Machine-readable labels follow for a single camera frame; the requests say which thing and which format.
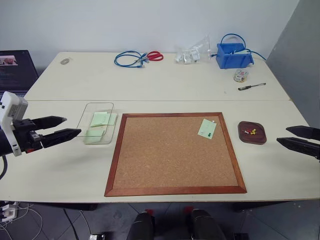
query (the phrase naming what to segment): table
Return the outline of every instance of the table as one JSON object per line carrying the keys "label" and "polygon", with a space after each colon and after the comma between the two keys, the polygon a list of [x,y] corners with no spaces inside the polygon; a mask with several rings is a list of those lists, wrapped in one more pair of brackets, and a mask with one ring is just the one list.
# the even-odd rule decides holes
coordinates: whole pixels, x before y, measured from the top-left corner
{"label": "table", "polygon": [[[171,83],[171,87],[175,89],[168,88],[168,92],[163,92],[167,89],[165,86],[162,86],[159,92],[152,89],[152,86],[161,87],[158,82],[150,83],[144,88],[152,91],[153,94],[139,90],[139,87],[135,85],[136,82],[142,83],[147,81],[147,78],[138,78],[136,75],[141,77],[141,75],[144,75],[141,71],[148,71],[157,63],[147,64],[145,69],[130,69],[130,80],[118,77],[119,82],[107,80],[105,84],[103,84],[101,72],[99,74],[92,72],[92,86],[96,86],[97,83],[105,86],[105,88],[108,84],[113,86],[107,95],[102,90],[103,87],[96,87],[97,91],[93,93],[86,82],[88,76],[77,75],[75,67],[73,73],[77,79],[74,79],[67,70],[56,69],[59,67],[60,59],[65,56],[72,58],[70,61],[72,64],[77,62],[77,59],[82,59],[78,58],[80,55],[87,55],[89,58],[90,56],[101,56],[104,59],[112,59],[111,56],[114,56],[115,53],[68,52],[58,54],[27,94],[26,99],[29,106],[25,117],[35,119],[56,115],[68,119],[58,127],[38,132],[48,134],[64,128],[76,128],[87,103],[111,102],[114,104],[113,111],[118,113],[112,142],[108,145],[84,145],[83,139],[76,137],[72,141],[30,154],[23,154],[19,157],[14,157],[12,154],[8,155],[8,171],[0,181],[0,199],[47,203],[109,203],[283,201],[320,198],[319,161],[311,156],[290,151],[276,141],[277,137],[293,136],[286,131],[286,127],[307,125],[307,123],[264,62],[258,63],[256,61],[255,67],[257,66],[258,70],[252,67],[249,71],[250,74],[255,73],[257,76],[260,75],[259,73],[264,73],[261,74],[264,76],[267,74],[268,78],[264,79],[267,82],[266,88],[257,87],[247,92],[243,91],[247,94],[238,94],[238,90],[233,93],[235,87],[241,86],[241,84],[232,80],[234,70],[215,69],[215,63],[212,62],[215,70],[211,70],[209,65],[206,68],[201,64],[198,64],[194,70],[203,68],[203,71],[206,71],[202,73],[203,77],[200,78],[198,83],[211,79],[211,82],[208,82],[208,87],[201,88],[204,91],[217,85],[217,88],[212,88],[212,94],[209,96],[203,96],[203,94],[196,92],[195,90],[200,90],[200,88],[197,89],[197,85],[189,78],[187,80],[188,84],[185,85],[179,79],[177,80],[180,81],[179,86],[176,83]],[[165,59],[169,57],[173,57],[173,55],[165,54]],[[107,62],[105,64],[106,68],[112,72],[111,76],[113,77],[117,76],[116,71],[123,70],[123,68],[119,68],[119,70],[113,68],[113,63]],[[168,68],[171,69],[171,72],[173,72],[173,66],[176,66],[174,64],[171,66],[166,62],[162,64],[170,66]],[[95,67],[95,64],[87,66],[88,69]],[[185,69],[193,68],[193,66],[186,65],[178,66],[178,68],[181,67]],[[106,72],[104,74],[105,79],[109,78]],[[251,85],[257,81],[260,81],[260,79],[251,79],[250,82],[248,80],[247,83],[242,85]],[[126,86],[122,86],[121,90],[118,90],[116,86],[120,86],[120,83],[122,85],[126,84]],[[170,81],[166,79],[162,83],[169,85]],[[189,88],[189,84],[195,88],[194,91]],[[273,86],[274,89],[269,89],[267,86]],[[121,114],[185,112],[223,112],[247,193],[104,197]],[[240,121],[261,123],[266,132],[266,144],[253,145],[240,141],[237,129]]]}

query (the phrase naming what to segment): red scissors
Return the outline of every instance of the red scissors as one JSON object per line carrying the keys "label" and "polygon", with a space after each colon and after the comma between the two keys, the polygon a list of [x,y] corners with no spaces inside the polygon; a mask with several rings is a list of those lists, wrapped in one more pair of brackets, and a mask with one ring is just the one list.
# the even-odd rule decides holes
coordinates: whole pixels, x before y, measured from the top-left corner
{"label": "red scissors", "polygon": [[164,59],[164,56],[159,51],[151,51],[146,55],[146,57],[149,61],[161,61]]}

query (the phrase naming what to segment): gray floor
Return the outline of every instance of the gray floor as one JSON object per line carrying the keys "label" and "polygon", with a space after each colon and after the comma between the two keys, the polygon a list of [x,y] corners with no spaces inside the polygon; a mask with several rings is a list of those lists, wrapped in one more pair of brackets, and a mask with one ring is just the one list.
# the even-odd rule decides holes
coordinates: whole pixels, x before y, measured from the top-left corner
{"label": "gray floor", "polygon": [[[248,233],[251,240],[319,240],[320,202],[305,200],[285,202],[266,207],[233,212],[231,203],[107,203],[84,215],[93,233],[108,232],[109,240],[125,240],[137,213],[153,209],[156,240],[190,239],[184,221],[184,208],[193,206],[208,211],[220,224],[227,239],[232,233]],[[32,207],[43,218],[43,228],[37,240],[75,240],[71,225],[61,208],[43,205]],[[87,225],[77,210],[67,210],[80,240],[89,239]],[[39,231],[40,218],[30,212],[8,224],[13,240],[31,240]],[[0,240],[9,240],[0,230]]]}

